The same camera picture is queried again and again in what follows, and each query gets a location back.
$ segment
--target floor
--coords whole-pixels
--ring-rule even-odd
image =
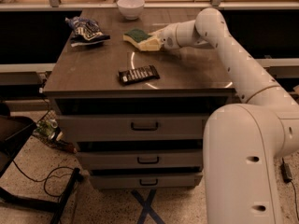
[[[38,121],[46,111],[12,112]],[[293,184],[299,191],[299,152],[285,161],[291,166]],[[49,147],[31,137],[15,162],[34,180],[45,178],[56,167],[80,168],[76,155]],[[279,171],[281,160],[276,160],[277,182],[285,224],[298,223],[295,212],[295,194],[292,183],[285,184]],[[55,175],[69,174],[61,169]],[[81,170],[84,180],[76,184],[66,204],[60,223],[62,224],[206,224],[205,182],[195,188],[164,189],[94,189],[88,173]],[[69,175],[51,178],[46,185],[50,194],[59,195]],[[45,193],[43,183],[36,183],[22,175],[11,164],[0,179],[0,186],[9,192],[26,197],[56,201]],[[52,214],[25,208],[16,208],[0,203],[0,224],[50,223]]]

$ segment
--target blue tape x mark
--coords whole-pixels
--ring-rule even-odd
[[[131,193],[138,200],[138,202],[143,206],[143,209],[142,209],[141,215],[139,217],[139,220],[137,221],[137,224],[143,224],[145,222],[148,214],[151,216],[151,218],[153,218],[153,220],[157,224],[164,224],[163,220],[158,216],[158,214],[156,214],[156,212],[151,207],[151,203],[156,194],[156,189],[152,189],[149,192],[149,196],[146,201],[143,200],[142,196],[139,194],[138,191],[133,190]]]

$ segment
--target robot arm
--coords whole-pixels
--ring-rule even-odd
[[[208,224],[282,224],[274,158],[299,148],[299,105],[230,35],[217,9],[171,24],[159,37],[165,49],[207,42],[243,103],[221,107],[206,124]]]

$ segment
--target cabinet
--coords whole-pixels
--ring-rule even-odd
[[[122,41],[133,27],[195,18],[196,8],[149,8],[125,21],[115,8],[84,9],[111,39],[101,46],[67,43],[45,87],[64,139],[96,189],[194,187],[203,171],[202,139],[209,114],[234,89],[214,50],[139,52]],[[153,64],[160,79],[122,86],[123,68]]]

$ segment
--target drawer handle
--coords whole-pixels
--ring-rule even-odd
[[[133,131],[156,131],[158,130],[159,127],[159,123],[155,122],[154,126],[152,127],[145,127],[145,126],[137,126],[135,125],[133,122],[131,122],[131,129]]]
[[[157,164],[159,160],[159,156],[157,156],[157,159],[155,161],[142,161],[139,157],[137,158],[139,164]]]
[[[142,182],[142,179],[139,179],[139,184],[140,186],[156,186],[158,184],[158,179],[156,178],[155,182],[154,183],[145,183],[145,182]]]

